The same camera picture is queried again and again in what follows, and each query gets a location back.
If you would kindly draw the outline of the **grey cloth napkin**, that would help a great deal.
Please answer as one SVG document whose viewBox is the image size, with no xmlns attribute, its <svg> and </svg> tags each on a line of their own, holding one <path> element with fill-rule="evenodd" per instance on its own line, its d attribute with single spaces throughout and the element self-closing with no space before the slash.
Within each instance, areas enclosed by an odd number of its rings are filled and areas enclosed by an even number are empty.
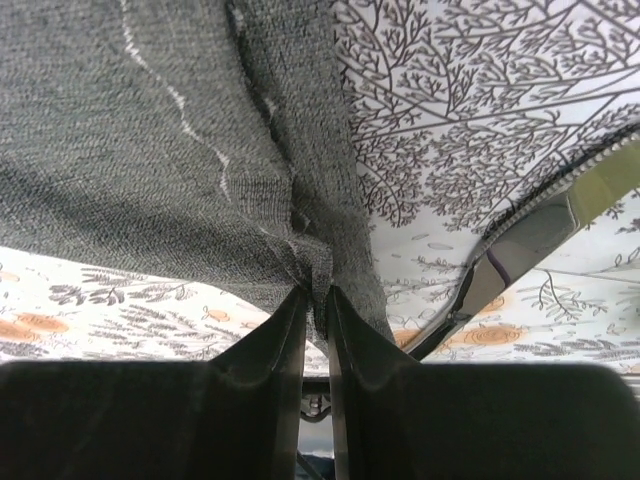
<svg viewBox="0 0 640 480">
<path fill-rule="evenodd" d="M 325 1 L 5 1 L 1 243 L 392 335 Z"/>
</svg>

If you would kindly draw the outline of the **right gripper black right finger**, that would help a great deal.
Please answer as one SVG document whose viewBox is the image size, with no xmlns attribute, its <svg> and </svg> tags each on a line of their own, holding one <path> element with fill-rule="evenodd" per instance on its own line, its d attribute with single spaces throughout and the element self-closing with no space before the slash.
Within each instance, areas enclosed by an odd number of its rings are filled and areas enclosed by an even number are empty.
<svg viewBox="0 0 640 480">
<path fill-rule="evenodd" d="M 639 404 L 614 371 L 423 364 L 327 298 L 340 479 L 635 479 Z"/>
</svg>

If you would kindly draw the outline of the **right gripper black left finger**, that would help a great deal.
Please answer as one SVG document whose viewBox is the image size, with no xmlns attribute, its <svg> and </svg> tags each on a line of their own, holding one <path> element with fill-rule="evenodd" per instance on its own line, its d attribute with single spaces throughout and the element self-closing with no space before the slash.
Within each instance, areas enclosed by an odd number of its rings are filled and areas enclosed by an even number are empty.
<svg viewBox="0 0 640 480">
<path fill-rule="evenodd" d="M 207 361 L 1 368 L 5 479 L 291 479 L 306 296 Z"/>
</svg>

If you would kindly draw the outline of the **silver table knife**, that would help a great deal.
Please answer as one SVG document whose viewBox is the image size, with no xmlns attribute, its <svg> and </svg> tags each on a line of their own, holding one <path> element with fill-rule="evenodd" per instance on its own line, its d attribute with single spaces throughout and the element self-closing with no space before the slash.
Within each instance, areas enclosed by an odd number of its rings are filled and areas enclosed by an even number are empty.
<svg viewBox="0 0 640 480">
<path fill-rule="evenodd" d="M 639 186 L 639 127 L 549 183 L 480 242 L 451 301 L 405 347 L 421 360 Z"/>
</svg>

